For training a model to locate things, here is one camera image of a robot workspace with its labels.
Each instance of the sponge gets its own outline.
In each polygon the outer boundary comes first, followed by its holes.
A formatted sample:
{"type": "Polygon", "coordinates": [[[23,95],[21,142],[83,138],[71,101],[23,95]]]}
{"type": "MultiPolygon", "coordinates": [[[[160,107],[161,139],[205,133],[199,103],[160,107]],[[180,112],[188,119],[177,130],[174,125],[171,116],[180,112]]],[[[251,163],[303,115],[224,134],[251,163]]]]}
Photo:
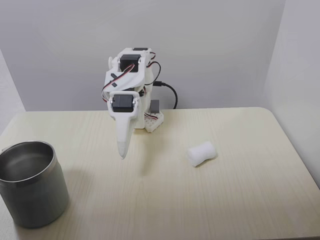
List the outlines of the sponge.
{"type": "Polygon", "coordinates": [[[211,142],[206,141],[201,145],[189,148],[186,155],[191,165],[196,167],[205,160],[216,157],[217,152],[211,142]]]}

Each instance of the table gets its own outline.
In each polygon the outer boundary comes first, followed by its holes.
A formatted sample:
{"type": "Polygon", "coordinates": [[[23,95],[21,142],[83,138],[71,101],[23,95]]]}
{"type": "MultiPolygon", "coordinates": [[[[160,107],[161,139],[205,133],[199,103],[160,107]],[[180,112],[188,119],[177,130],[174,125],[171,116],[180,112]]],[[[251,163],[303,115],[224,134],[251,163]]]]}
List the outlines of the table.
{"type": "Polygon", "coordinates": [[[164,110],[153,133],[135,130],[121,160],[107,111],[18,114],[0,149],[53,145],[70,195],[38,229],[14,225],[0,199],[2,240],[276,239],[320,235],[320,190],[273,114],[259,107],[164,110]],[[192,167],[189,147],[217,158],[192,167]]]}

